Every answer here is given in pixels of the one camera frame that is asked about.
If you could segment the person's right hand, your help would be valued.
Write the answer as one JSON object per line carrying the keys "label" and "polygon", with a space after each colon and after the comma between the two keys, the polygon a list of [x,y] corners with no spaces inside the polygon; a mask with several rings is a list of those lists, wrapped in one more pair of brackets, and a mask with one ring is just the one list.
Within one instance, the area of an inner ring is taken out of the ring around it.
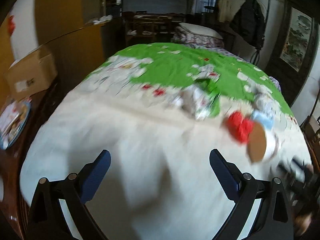
{"label": "person's right hand", "polygon": [[304,215],[296,216],[293,219],[295,236],[301,236],[308,230],[312,222],[312,217],[313,213],[307,213]]}

